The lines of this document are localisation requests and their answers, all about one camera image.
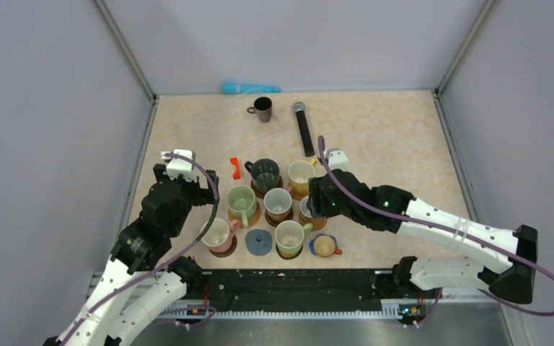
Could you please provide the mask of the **brown mug white interior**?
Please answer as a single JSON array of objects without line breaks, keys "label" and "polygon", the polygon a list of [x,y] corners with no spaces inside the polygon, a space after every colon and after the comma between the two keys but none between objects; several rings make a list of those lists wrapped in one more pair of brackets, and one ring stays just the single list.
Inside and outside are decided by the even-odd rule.
[{"label": "brown mug white interior", "polygon": [[282,220],[292,210],[293,199],[285,189],[272,191],[272,195],[266,195],[263,200],[265,212],[275,220]]}]

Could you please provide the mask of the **walnut grooved round coaster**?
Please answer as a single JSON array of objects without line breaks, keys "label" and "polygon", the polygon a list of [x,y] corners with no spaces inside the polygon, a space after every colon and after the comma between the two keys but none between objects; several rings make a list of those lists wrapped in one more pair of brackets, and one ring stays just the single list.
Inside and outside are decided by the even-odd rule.
[{"label": "walnut grooved round coaster", "polygon": [[209,252],[215,256],[215,257],[219,257],[219,258],[224,258],[224,257],[228,257],[230,256],[231,254],[234,253],[234,251],[236,250],[237,248],[237,245],[238,245],[238,240],[237,240],[237,237],[234,236],[232,238],[232,243],[231,243],[231,246],[228,248],[228,250],[224,251],[224,252],[216,252],[212,249],[209,250]]}]

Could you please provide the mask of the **dark walnut round coaster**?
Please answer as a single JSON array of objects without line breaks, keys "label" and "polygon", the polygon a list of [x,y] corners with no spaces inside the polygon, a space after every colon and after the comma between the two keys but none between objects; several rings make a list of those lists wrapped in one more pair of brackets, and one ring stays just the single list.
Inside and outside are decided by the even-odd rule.
[{"label": "dark walnut round coaster", "polygon": [[284,219],[282,220],[275,220],[273,218],[271,218],[271,216],[267,213],[265,213],[265,220],[267,221],[267,223],[272,226],[272,227],[278,227],[278,225],[284,221],[290,221],[292,220],[294,217],[294,212],[291,210],[285,217]]}]

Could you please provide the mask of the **dark green mug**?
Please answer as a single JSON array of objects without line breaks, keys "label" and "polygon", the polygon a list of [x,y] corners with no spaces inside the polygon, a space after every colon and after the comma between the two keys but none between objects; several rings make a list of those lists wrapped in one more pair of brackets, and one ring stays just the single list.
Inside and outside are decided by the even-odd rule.
[{"label": "dark green mug", "polygon": [[246,161],[244,168],[251,174],[252,184],[261,193],[278,186],[281,176],[279,165],[272,159],[258,159],[251,162]]}]

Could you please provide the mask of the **light green mug front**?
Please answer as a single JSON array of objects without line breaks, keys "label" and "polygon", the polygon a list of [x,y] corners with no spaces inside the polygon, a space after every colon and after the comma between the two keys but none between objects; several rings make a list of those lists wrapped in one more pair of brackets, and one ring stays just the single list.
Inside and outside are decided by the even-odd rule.
[{"label": "light green mug front", "polygon": [[229,220],[238,220],[244,228],[254,224],[258,203],[251,187],[233,187],[227,194]]}]

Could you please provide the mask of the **tan wooden round coaster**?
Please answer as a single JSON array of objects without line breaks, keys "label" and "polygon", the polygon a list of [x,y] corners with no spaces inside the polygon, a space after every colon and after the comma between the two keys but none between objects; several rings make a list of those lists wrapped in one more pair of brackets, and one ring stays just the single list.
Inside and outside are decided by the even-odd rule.
[{"label": "tan wooden round coaster", "polygon": [[299,214],[298,221],[303,226],[305,224],[308,224],[308,223],[312,224],[312,231],[319,231],[319,230],[323,229],[327,224],[327,218],[325,218],[325,217],[310,218],[310,217],[305,216],[303,213]]}]

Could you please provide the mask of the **dark brown mug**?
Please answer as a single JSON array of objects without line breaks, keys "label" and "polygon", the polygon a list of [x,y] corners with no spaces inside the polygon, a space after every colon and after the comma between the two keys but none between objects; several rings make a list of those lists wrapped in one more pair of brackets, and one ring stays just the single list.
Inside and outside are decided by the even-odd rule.
[{"label": "dark brown mug", "polygon": [[262,123],[269,123],[272,118],[273,102],[269,97],[258,97],[253,105],[247,108],[249,114],[256,115]]}]

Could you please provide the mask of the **light brown round coaster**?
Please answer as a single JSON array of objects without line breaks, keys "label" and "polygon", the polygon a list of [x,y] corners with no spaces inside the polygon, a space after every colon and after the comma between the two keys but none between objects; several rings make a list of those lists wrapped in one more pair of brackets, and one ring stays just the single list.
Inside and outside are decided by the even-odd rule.
[{"label": "light brown round coaster", "polygon": [[309,196],[309,191],[297,192],[295,186],[289,185],[286,190],[290,193],[290,196],[295,200],[302,200],[305,197]]}]

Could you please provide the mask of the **sage green mug back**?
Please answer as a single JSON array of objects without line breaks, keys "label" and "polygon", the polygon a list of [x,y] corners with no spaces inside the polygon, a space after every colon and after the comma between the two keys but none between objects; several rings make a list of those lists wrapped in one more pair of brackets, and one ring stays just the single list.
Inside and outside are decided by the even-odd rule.
[{"label": "sage green mug back", "polygon": [[284,221],[276,227],[276,246],[284,253],[295,253],[303,247],[305,236],[312,230],[312,224],[304,226],[296,221]]}]

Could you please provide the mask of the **orange black smiley coaster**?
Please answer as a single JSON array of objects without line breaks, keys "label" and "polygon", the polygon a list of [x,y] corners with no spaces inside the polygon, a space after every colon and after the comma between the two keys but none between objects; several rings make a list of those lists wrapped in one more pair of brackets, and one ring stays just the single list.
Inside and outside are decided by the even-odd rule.
[{"label": "orange black smiley coaster", "polygon": [[298,251],[295,253],[284,253],[281,251],[279,247],[276,247],[277,255],[283,260],[292,260],[298,257],[302,253],[302,250],[303,250],[303,247],[299,248]]}]

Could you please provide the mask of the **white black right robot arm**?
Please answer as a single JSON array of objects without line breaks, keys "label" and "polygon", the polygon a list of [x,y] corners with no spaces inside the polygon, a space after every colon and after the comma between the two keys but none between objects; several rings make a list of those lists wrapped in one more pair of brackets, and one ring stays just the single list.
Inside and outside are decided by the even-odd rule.
[{"label": "white black right robot arm", "polygon": [[462,253],[460,258],[401,260],[395,290],[413,297],[440,287],[487,290],[509,303],[530,304],[537,262],[537,229],[500,229],[429,205],[391,185],[368,187],[350,172],[333,170],[309,181],[315,218],[345,216],[372,231],[417,236]]}]

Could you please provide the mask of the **yellow mug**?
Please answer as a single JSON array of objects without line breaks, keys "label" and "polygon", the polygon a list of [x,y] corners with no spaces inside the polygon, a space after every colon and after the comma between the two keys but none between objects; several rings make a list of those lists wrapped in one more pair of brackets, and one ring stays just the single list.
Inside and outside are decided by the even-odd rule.
[{"label": "yellow mug", "polygon": [[315,167],[308,161],[295,161],[288,169],[289,185],[297,192],[309,191],[309,180],[315,178]]}]

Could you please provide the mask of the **dark wooden round coaster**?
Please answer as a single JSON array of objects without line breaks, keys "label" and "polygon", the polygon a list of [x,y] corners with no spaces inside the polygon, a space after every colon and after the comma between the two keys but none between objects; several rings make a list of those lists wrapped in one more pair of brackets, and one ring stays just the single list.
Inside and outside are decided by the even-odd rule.
[{"label": "dark wooden round coaster", "polygon": [[277,185],[270,189],[267,192],[261,192],[259,189],[254,185],[253,182],[250,183],[250,188],[254,192],[254,195],[257,199],[264,200],[266,195],[272,195],[273,190],[282,189],[283,188],[283,177],[278,178]]}]

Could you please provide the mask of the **grey smiley silicone coaster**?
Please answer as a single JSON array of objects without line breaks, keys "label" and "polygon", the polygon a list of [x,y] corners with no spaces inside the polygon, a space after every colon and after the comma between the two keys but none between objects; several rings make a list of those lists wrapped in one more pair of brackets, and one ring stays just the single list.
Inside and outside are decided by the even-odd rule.
[{"label": "grey smiley silicone coaster", "polygon": [[262,257],[270,253],[273,248],[273,237],[264,229],[253,229],[245,236],[245,246],[248,252],[256,257]]}]

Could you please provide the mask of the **small grey blue mug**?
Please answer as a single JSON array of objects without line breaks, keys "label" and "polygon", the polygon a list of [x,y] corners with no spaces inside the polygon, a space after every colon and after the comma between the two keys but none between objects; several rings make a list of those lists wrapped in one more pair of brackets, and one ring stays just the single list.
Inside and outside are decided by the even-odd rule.
[{"label": "small grey blue mug", "polygon": [[309,197],[308,196],[305,196],[304,198],[301,199],[300,204],[299,204],[299,215],[303,218],[311,219],[312,214],[311,214],[311,211],[309,209],[309,206],[307,205],[308,202],[309,202]]}]

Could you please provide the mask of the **pink mug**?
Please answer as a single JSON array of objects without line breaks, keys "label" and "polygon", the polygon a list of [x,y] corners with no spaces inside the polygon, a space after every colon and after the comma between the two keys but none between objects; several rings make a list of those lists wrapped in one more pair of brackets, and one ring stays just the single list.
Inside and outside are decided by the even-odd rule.
[{"label": "pink mug", "polygon": [[234,245],[236,233],[241,228],[242,222],[238,219],[226,222],[215,219],[208,231],[202,236],[201,241],[210,252],[223,254]]}]

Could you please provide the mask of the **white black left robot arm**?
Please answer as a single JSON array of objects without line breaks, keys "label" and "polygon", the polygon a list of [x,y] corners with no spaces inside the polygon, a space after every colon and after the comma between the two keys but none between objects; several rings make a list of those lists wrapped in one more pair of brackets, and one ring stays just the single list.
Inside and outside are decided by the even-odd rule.
[{"label": "white black left robot arm", "polygon": [[198,166],[184,159],[154,166],[156,182],[138,218],[118,235],[98,284],[74,321],[45,345],[130,345],[171,303],[201,292],[203,280],[190,260],[181,270],[172,266],[178,257],[158,263],[192,208],[210,204],[209,221],[216,217],[219,178],[203,170],[208,186],[202,188],[193,172]]}]

